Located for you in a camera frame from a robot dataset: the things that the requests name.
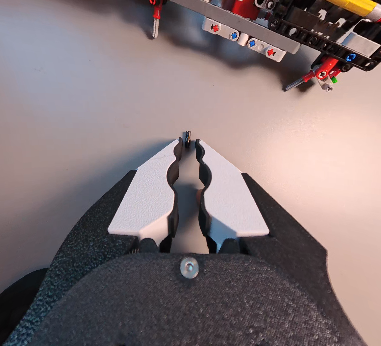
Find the lego car model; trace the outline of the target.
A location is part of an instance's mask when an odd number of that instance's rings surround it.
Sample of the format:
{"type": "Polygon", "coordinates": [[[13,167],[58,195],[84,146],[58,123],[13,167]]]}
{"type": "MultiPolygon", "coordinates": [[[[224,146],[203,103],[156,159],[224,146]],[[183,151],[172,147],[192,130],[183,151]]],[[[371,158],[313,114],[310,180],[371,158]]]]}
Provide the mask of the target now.
{"type": "Polygon", "coordinates": [[[202,29],[281,62],[301,45],[319,51],[310,71],[284,88],[316,79],[332,91],[341,72],[380,64],[380,0],[149,0],[153,38],[171,1],[204,16],[202,29]]]}

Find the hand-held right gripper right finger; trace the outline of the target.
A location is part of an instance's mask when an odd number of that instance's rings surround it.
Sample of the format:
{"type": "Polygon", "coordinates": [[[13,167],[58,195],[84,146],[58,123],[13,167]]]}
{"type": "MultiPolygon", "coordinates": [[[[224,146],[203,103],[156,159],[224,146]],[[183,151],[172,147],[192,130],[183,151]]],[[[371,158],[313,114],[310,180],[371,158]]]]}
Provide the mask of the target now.
{"type": "Polygon", "coordinates": [[[199,162],[198,221],[210,253],[218,253],[226,239],[260,237],[269,228],[241,171],[204,141],[195,142],[199,162]]]}

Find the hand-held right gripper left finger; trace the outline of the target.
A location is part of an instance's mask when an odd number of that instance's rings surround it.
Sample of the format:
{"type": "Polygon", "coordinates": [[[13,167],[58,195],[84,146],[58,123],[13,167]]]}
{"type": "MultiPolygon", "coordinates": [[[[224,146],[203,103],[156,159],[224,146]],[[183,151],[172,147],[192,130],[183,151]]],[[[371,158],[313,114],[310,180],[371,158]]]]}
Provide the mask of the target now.
{"type": "Polygon", "coordinates": [[[108,233],[152,239],[160,252],[169,253],[178,228],[179,177],[183,140],[178,138],[135,170],[108,233]]]}

